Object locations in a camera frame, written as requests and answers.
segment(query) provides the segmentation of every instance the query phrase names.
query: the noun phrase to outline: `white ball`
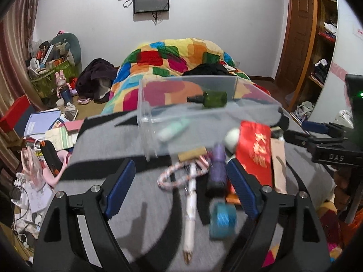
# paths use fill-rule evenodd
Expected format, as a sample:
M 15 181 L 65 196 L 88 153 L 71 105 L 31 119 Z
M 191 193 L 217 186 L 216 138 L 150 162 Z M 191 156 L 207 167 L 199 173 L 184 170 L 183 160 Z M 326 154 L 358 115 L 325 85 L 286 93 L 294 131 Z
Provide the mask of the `white ball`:
M 224 137 L 223 143 L 224 146 L 231 152 L 235 153 L 235 148 L 238 144 L 238 139 L 240 138 L 240 129 L 233 128 Z

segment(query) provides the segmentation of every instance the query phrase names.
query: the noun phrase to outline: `bracelet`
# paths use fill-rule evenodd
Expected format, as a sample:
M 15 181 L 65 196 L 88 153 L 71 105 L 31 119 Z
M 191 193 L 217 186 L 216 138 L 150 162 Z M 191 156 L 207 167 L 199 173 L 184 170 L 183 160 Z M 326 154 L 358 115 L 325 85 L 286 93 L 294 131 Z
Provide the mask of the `bracelet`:
M 197 167 L 199 167 L 199 169 L 194 175 L 185 175 L 174 182 L 166 181 L 171 176 L 171 174 L 175 173 L 177 170 L 185 168 L 192 162 L 195 162 Z M 157 179 L 157 185 L 161 189 L 165 190 L 178 188 L 181 185 L 186 184 L 186 182 L 189 181 L 190 179 L 205 175 L 206 173 L 208 173 L 208 168 L 209 168 L 209 161 L 202 155 L 197 160 L 186 160 L 184 162 L 178 162 L 168 167 L 164 172 L 161 173 L 160 177 Z

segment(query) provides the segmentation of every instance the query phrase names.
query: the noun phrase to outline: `patchwork blanket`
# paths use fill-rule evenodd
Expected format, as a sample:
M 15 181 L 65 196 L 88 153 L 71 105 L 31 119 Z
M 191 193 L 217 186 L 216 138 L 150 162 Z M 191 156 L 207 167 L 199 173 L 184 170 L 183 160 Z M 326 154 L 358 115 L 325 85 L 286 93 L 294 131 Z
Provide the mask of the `patchwork blanket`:
M 111 87 L 110 100 L 102 114 L 136 109 L 139 80 L 143 78 L 181 76 L 199 64 L 216 62 L 235 68 L 231 56 L 211 41 L 188 38 L 144 45 L 132 52 L 120 66 Z M 231 73 L 249 80 L 238 69 Z

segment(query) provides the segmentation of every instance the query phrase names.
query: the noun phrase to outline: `white pen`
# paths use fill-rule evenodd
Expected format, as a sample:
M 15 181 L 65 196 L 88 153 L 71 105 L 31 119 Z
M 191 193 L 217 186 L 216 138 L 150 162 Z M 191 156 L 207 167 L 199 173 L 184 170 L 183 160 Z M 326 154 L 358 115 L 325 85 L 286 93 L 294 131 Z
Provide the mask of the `white pen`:
M 190 163 L 189 175 L 196 175 L 197 168 L 195 163 Z M 185 234 L 184 234 L 184 261 L 189 265 L 192 260 L 194 249 L 194 230 L 195 230 L 195 216 L 197 208 L 197 182 L 194 179 L 190 179 L 188 182 L 188 198 L 186 199 L 186 220 L 185 220 Z

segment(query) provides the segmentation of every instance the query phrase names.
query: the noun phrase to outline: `brown baseboard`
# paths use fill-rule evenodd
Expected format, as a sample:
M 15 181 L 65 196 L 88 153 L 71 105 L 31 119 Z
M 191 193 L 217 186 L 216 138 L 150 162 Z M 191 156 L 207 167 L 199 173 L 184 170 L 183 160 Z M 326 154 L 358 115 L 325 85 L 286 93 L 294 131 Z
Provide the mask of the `brown baseboard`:
M 269 81 L 274 82 L 275 79 L 268 76 L 248 76 L 251 80 Z

